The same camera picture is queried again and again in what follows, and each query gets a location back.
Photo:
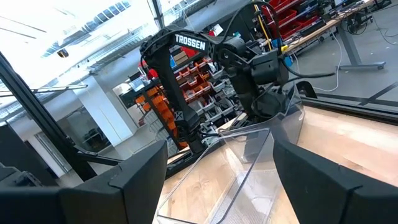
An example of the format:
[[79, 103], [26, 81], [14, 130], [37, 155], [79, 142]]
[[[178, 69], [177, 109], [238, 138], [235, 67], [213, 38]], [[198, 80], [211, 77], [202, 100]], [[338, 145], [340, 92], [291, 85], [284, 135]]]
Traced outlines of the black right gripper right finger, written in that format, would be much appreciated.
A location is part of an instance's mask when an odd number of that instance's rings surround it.
[[274, 162], [300, 223], [397, 223], [397, 187], [288, 141]]

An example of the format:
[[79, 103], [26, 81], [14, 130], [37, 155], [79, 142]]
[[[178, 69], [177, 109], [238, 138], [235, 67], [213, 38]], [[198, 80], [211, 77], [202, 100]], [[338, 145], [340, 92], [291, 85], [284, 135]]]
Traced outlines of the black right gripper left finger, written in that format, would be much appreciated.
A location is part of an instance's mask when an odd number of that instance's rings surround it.
[[166, 166], [164, 140], [73, 188], [1, 166], [1, 223], [152, 223]]

